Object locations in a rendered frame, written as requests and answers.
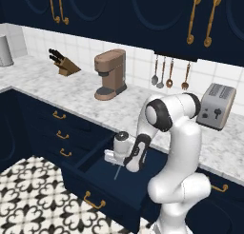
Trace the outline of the hanging wooden fork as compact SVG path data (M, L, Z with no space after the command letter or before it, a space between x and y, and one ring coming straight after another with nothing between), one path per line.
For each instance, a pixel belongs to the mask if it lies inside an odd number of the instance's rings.
M187 90L189 87L188 76L189 76L190 68L191 68L191 62L189 62L187 65L187 70L186 70L186 74L185 74L185 81L181 84L181 88L183 90Z

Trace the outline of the navy open drawer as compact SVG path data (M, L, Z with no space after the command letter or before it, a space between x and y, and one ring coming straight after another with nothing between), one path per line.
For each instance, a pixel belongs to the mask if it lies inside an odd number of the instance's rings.
M104 150L112 149L114 135L106 137L75 165L63 162L62 176L67 190L81 200L89 191L89 199L97 205L105 200L107 204L100 211L137 233L141 217L149 222L158 217L160 205L151 201L147 186L148 181L166 164L167 155L149 148L140 171L132 173L121 167L115 176L118 167L104 160Z

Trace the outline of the wooden knife block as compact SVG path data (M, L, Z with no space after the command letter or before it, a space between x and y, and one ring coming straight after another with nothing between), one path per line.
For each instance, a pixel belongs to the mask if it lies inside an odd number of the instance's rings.
M59 67L59 73L64 76L70 76L81 70L74 62L72 62L69 58L63 56L56 49L49 49L50 58L54 62L54 64Z

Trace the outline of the brown coffee machine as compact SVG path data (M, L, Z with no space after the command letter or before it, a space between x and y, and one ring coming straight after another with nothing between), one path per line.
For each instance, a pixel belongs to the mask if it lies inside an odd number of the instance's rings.
M94 69L102 77L102 87L94 94L97 100L108 101L127 88L125 50L111 49L96 55Z

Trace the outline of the navy wall cupboard door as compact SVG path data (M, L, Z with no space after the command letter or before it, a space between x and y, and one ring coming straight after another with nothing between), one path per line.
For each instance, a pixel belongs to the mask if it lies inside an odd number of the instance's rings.
M52 29L55 14L51 0L0 0L2 23Z
M132 0L142 29L138 37L155 54L196 62L187 44L193 0Z
M65 33L125 44L126 0L58 0Z
M200 24L202 35L200 58L218 63L244 67L244 0L221 0L215 8L211 30L212 43L204 47L213 0L202 0Z

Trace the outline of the navy drawer front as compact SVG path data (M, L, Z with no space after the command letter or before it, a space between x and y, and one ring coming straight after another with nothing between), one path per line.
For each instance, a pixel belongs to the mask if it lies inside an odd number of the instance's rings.
M70 135L69 139L58 139L63 140L65 143L71 143L73 146L77 146L83 149L86 149L88 152L94 149L100 142L105 138L97 138L94 136L87 135L85 133L77 134L71 131L68 128L59 128L54 123L50 123L44 119L41 119L39 122L35 123L32 119L28 119L27 115L25 116L26 125L29 129L30 136L32 135L44 135L44 136L56 136L58 130L61 130L62 135Z
M226 192L214 189L211 195L187 214L186 224L193 234L244 234L244 186L199 168L212 185L228 185Z
M113 132L107 128L73 115L61 108L54 107L39 99L34 99L22 92L18 92L17 97L20 105L23 106L28 119L32 119L35 123L44 119L50 123L54 123L59 128L68 128L77 134L85 133L97 138L105 138L113 135ZM54 118L52 114L56 110L59 116L66 114L66 119L59 120Z
M43 157L57 166L61 166L62 162L75 165L88 153L86 149L65 143L54 136L32 135L30 136L30 145L33 155ZM71 152L72 156L61 155L59 153L61 148L64 148L66 153Z

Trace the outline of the hanging metal spoon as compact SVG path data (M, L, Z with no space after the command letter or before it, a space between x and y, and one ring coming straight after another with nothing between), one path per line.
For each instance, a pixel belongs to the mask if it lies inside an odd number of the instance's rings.
M157 67L158 67L158 54L156 54L156 57L155 57L155 65L154 65L154 75L152 77L152 85L155 86L158 82L158 77L156 75L157 73Z

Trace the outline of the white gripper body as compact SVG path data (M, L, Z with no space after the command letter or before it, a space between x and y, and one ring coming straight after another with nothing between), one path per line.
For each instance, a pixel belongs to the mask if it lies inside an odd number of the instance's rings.
M104 160L106 162L119 166L122 166L124 162L124 158L121 155L109 149L104 150Z

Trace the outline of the hanging metal ladle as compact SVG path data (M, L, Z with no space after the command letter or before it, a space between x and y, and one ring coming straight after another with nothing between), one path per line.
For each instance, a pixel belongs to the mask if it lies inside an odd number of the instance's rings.
M164 79L165 66L166 66L166 57L164 57L163 64L162 64L161 81L156 84L157 88L164 87L163 79Z

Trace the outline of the navy base cupboard door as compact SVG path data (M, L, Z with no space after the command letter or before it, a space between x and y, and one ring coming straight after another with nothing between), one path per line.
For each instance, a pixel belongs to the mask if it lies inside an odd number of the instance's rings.
M0 93L0 173L32 155L16 92Z

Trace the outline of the silver toaster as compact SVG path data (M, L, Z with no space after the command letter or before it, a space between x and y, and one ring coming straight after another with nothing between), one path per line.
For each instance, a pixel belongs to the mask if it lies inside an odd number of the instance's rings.
M196 121L215 130L222 130L233 106L236 89L212 83L201 99L201 109Z

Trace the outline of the grey canister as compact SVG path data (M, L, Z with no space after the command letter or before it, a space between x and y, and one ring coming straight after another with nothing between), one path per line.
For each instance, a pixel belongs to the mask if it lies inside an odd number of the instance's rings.
M0 35L0 67L8 67L13 65L13 60L10 54L10 47L7 36Z

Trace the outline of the hanging wooden spoon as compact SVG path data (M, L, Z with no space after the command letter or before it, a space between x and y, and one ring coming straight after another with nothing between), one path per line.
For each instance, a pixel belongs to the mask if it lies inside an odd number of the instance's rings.
M167 88L171 88L173 86L173 80L172 80L172 74L173 74L173 58L171 60L171 65L170 65L170 75L169 79L166 82Z

